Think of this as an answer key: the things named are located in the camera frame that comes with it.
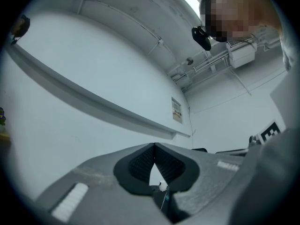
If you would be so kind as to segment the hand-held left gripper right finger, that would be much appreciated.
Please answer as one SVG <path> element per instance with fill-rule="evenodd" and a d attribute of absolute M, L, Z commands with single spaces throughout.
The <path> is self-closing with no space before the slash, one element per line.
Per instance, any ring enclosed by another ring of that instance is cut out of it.
<path fill-rule="evenodd" d="M 155 164 L 169 186 L 167 215 L 154 225 L 229 225 L 243 185 L 244 157 L 155 144 Z"/>

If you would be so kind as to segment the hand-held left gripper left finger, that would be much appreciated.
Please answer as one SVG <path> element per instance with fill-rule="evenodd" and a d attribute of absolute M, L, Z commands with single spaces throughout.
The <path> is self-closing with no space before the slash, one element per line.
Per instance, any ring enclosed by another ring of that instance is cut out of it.
<path fill-rule="evenodd" d="M 152 143 L 91 158 L 37 199 L 53 225 L 170 225 L 149 186 Z"/>

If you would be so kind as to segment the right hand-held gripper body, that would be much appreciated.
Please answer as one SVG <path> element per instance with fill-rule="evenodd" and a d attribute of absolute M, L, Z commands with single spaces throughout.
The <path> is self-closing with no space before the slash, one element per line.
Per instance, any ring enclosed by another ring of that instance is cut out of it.
<path fill-rule="evenodd" d="M 276 120 L 272 120 L 256 135 L 249 137 L 248 149 L 256 145 L 265 145 L 271 138 L 283 132 L 282 127 Z"/>

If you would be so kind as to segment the person's light clothing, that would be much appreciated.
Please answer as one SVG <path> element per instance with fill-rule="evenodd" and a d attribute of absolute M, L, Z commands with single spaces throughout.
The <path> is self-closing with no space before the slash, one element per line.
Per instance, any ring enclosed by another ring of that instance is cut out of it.
<path fill-rule="evenodd" d="M 286 75 L 271 92 L 286 128 L 300 128 L 300 41 L 294 29 L 283 27 L 281 36 Z"/>

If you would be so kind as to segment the white ceiling pipes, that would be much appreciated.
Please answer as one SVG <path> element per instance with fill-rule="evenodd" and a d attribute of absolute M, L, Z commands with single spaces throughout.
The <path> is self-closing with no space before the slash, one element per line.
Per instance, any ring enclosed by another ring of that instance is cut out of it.
<path fill-rule="evenodd" d="M 196 58 L 198 55 L 204 53 L 204 59 L 198 63 L 196 63 Z M 193 85 L 193 78 L 197 75 L 201 74 L 205 70 L 211 68 L 216 65 L 223 59 L 228 58 L 229 53 L 228 50 L 225 49 L 221 51 L 215 56 L 212 56 L 208 51 L 200 51 L 196 53 L 193 57 L 194 63 L 190 66 L 186 64 L 186 60 L 175 64 L 171 69 L 166 72 L 166 75 L 171 78 L 171 80 L 180 87 L 181 91 L 185 93 L 188 91 Z"/>

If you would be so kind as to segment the small green potted plant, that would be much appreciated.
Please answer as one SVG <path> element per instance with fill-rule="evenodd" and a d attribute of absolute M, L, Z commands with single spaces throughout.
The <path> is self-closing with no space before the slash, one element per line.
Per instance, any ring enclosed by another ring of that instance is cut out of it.
<path fill-rule="evenodd" d="M 2 107 L 0 107 L 0 133 L 5 130 L 6 117 Z"/>

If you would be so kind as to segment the beige wall notice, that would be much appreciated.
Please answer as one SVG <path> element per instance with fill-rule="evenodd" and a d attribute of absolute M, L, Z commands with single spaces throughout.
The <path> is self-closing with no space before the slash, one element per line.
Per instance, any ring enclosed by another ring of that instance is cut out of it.
<path fill-rule="evenodd" d="M 183 123 L 181 104 L 172 97 L 172 117 L 178 123 Z"/>

